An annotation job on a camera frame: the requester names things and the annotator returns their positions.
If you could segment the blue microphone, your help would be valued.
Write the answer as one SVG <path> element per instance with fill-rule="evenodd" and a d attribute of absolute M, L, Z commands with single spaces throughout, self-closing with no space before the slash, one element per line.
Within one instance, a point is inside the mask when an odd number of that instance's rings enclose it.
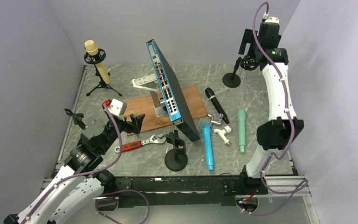
<path fill-rule="evenodd" d="M 201 125 L 201 132 L 204 141 L 207 169 L 211 171 L 214 170 L 214 161 L 213 161 L 213 148 L 212 148 L 210 125 L 208 123 L 203 123 Z"/>

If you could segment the black round-base mic stand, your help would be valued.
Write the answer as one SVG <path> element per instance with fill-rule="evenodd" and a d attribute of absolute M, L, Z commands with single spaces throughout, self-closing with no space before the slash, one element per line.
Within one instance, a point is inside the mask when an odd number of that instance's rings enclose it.
<path fill-rule="evenodd" d="M 65 113 L 70 116 L 75 125 L 78 125 L 82 130 L 86 129 L 86 124 L 83 122 L 84 114 L 83 113 L 74 113 L 70 109 L 65 108 Z"/>

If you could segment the black stand with shock mount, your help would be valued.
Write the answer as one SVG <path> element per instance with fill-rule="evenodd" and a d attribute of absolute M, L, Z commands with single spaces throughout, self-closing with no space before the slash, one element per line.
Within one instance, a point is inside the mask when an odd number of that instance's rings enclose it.
<path fill-rule="evenodd" d="M 223 78 L 223 84 L 229 88 L 236 88 L 241 83 L 241 78 L 236 74 L 237 70 L 241 67 L 244 70 L 255 70 L 258 67 L 258 62 L 251 56 L 238 57 L 233 72 L 226 73 Z"/>

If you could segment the black microphone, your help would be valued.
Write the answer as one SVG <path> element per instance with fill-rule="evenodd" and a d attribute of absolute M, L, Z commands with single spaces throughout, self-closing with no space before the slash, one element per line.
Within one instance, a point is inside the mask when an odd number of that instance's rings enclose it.
<path fill-rule="evenodd" d="M 212 102 L 213 106 L 215 107 L 215 109 L 217 110 L 217 112 L 219 114 L 222 114 L 223 115 L 223 120 L 226 124 L 229 124 L 230 121 L 228 119 L 228 116 L 226 114 L 226 112 L 224 111 L 223 107 L 221 106 L 221 104 L 219 103 L 214 91 L 210 88 L 210 87 L 207 87 L 205 89 L 205 94 L 206 96 L 208 97 L 208 99 Z"/>

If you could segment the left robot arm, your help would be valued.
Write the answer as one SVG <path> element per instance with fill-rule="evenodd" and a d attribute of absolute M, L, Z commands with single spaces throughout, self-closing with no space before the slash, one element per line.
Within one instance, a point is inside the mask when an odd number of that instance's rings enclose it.
<path fill-rule="evenodd" d="M 115 176 L 98 166 L 111 145 L 122 142 L 121 132 L 140 133 L 145 115 L 131 114 L 130 121 L 110 112 L 106 115 L 106 123 L 89 124 L 81 132 L 53 180 L 22 212 L 8 215 L 5 224 L 63 224 L 92 198 L 114 192 Z"/>

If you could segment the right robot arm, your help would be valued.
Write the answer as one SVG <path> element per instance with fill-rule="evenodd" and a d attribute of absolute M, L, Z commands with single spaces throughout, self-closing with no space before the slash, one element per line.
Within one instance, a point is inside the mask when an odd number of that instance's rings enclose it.
<path fill-rule="evenodd" d="M 245 70 L 260 69 L 267 85 L 269 116 L 268 121 L 258 127 L 258 147 L 251 161 L 244 167 L 245 177 L 238 181 L 239 190 L 244 194 L 256 188 L 255 179 L 261 174 L 270 159 L 282 157 L 297 135 L 304 128 L 304 121 L 298 119 L 291 102 L 288 83 L 288 53 L 279 48 L 279 21 L 269 17 L 260 23 L 258 31 L 246 29 L 241 41 L 239 54 L 243 55 L 240 66 Z"/>

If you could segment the mint green microphone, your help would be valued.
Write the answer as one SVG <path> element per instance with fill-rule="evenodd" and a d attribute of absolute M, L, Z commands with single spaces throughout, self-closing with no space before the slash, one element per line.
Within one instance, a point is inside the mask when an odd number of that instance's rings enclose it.
<path fill-rule="evenodd" d="M 237 112 L 239 149 L 241 153 L 245 153 L 246 148 L 246 114 L 243 109 Z"/>

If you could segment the black stand of green microphone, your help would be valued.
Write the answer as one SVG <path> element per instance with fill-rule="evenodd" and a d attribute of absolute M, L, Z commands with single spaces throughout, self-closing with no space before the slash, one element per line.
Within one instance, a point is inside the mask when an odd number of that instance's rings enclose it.
<path fill-rule="evenodd" d="M 169 132 L 165 135 L 167 143 L 171 144 L 173 148 L 165 154 L 166 167 L 174 172 L 183 170 L 188 163 L 186 154 L 186 143 L 179 137 L 178 130 Z"/>

